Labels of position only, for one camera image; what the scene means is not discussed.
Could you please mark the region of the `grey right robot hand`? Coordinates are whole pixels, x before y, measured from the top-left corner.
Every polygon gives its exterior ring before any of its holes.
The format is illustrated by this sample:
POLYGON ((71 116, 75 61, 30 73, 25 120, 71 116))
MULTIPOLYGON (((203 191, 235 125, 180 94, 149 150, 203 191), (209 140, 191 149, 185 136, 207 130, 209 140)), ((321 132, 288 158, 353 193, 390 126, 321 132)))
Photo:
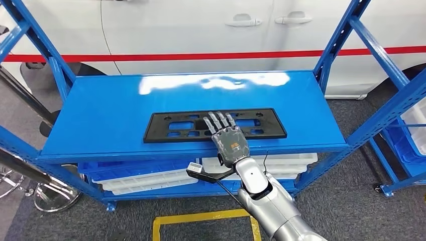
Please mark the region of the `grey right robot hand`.
POLYGON ((214 142, 222 165, 232 168, 235 163, 249 157, 249 145, 230 113, 208 112, 203 117, 214 142))

